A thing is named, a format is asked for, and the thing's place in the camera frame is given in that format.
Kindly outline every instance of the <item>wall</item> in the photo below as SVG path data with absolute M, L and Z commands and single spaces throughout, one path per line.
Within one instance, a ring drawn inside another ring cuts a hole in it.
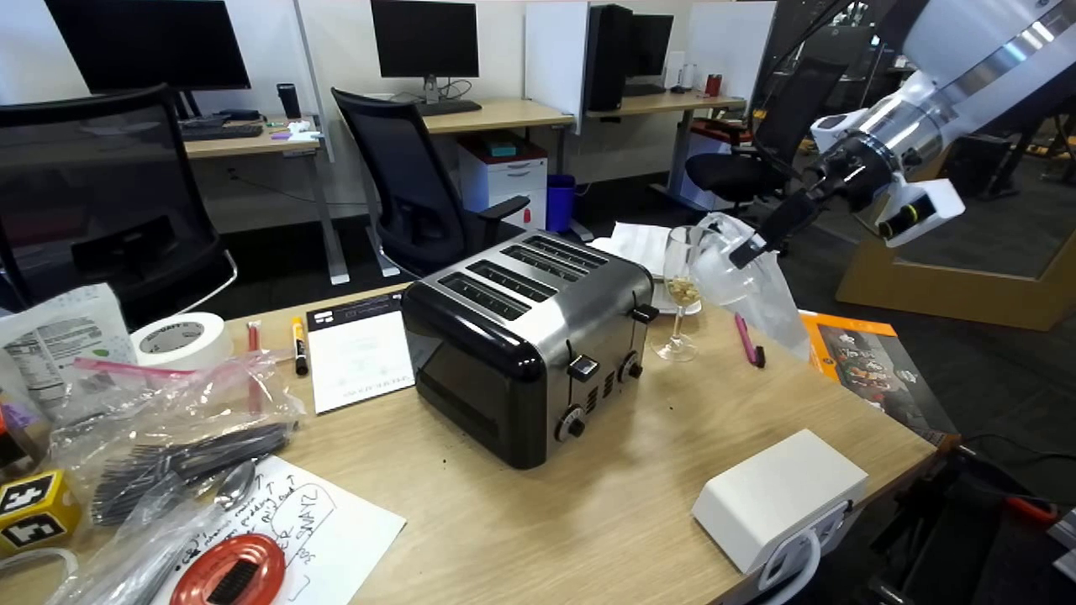
M 2 0 L 0 21 L 0 99 L 40 99 L 84 93 L 73 60 L 57 38 L 42 0 Z M 471 97 L 521 97 L 521 12 L 529 0 L 474 0 L 480 32 L 480 76 Z M 670 70 L 687 57 L 688 0 L 623 0 L 638 12 L 676 12 Z M 291 6 L 302 11 L 309 60 Z M 367 210 L 360 159 L 344 131 L 328 88 L 360 93 L 412 93 L 420 80 L 385 80 L 376 68 L 370 0 L 228 0 L 253 89 L 198 93 L 205 110 L 258 107 L 281 114 L 277 85 L 298 88 L 302 110 L 322 99 L 328 159 L 319 163 L 319 188 L 337 215 Z M 623 123 L 588 123 L 569 142 L 569 169 L 577 181 L 606 181 L 670 169 L 676 114 L 632 118 Z M 309 174 L 280 172 L 271 161 L 211 161 L 198 163 L 211 215 L 221 227 L 253 227 L 307 219 Z

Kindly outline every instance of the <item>toaster slot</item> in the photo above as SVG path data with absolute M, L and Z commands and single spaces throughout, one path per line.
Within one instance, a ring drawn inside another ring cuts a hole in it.
M 510 294 L 505 294 L 505 292 L 499 292 L 499 290 L 492 290 L 492 285 L 483 285 L 478 280 L 467 280 L 460 273 L 443 274 L 439 285 L 457 292 L 457 294 L 465 294 L 465 298 L 471 298 L 471 302 L 478 302 L 478 304 L 483 304 L 483 308 L 492 308 L 492 313 L 499 313 L 499 315 L 505 315 L 505 320 L 519 320 L 519 315 L 523 315 L 532 308 L 532 304 L 523 304 L 523 302 L 519 302 L 519 298 L 510 298 Z
M 558 274 L 558 280 L 566 280 L 566 281 L 577 281 L 577 280 L 585 274 L 582 270 L 566 265 L 566 263 L 558 263 L 558 259 L 549 259 L 549 254 L 541 254 L 538 248 L 509 246 L 505 254 L 510 254 L 510 259 L 519 259 L 519 263 L 523 263 L 523 265 L 533 265 L 533 270 L 541 270 L 541 273 L 551 273 L 551 274 Z
M 546 254 L 566 259 L 571 265 L 585 265 L 585 270 L 602 270 L 606 265 L 606 259 L 599 259 L 599 254 L 588 254 L 582 248 L 569 248 L 569 246 L 541 238 L 541 234 L 532 234 L 529 246 L 541 248 Z
M 478 273 L 478 274 L 483 274 L 483 280 L 492 280 L 492 281 L 499 281 L 499 285 L 505 285 L 505 290 L 510 290 L 510 292 L 519 292 L 519 294 L 523 294 L 523 298 L 533 298 L 533 302 L 556 294 L 556 290 L 549 290 L 549 285 L 541 285 L 541 281 L 533 281 L 533 280 L 523 280 L 523 274 L 519 274 L 519 273 L 509 273 L 505 265 L 493 265 L 493 263 L 489 263 L 489 259 L 467 265 L 467 273 Z

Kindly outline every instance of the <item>monitor stand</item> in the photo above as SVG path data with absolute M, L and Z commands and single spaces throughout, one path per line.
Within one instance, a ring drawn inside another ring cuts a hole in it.
M 423 76 L 423 97 L 417 99 L 417 114 L 465 114 L 480 110 L 474 99 L 439 97 L 437 76 Z

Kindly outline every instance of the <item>toaster lever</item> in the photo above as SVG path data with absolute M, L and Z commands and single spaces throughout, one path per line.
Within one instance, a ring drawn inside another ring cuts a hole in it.
M 653 322 L 653 320 L 660 320 L 660 308 L 657 304 L 632 304 L 630 315 L 634 322 Z
M 585 384 L 585 379 L 593 379 L 593 376 L 599 372 L 599 366 L 602 366 L 599 358 L 577 351 L 577 355 L 569 363 L 569 376 L 577 379 L 577 384 Z

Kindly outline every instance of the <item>toaster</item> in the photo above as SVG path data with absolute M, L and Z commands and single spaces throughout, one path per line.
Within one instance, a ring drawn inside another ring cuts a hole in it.
M 402 294 L 417 394 L 510 468 L 538 468 L 641 372 L 653 274 L 546 230 Z

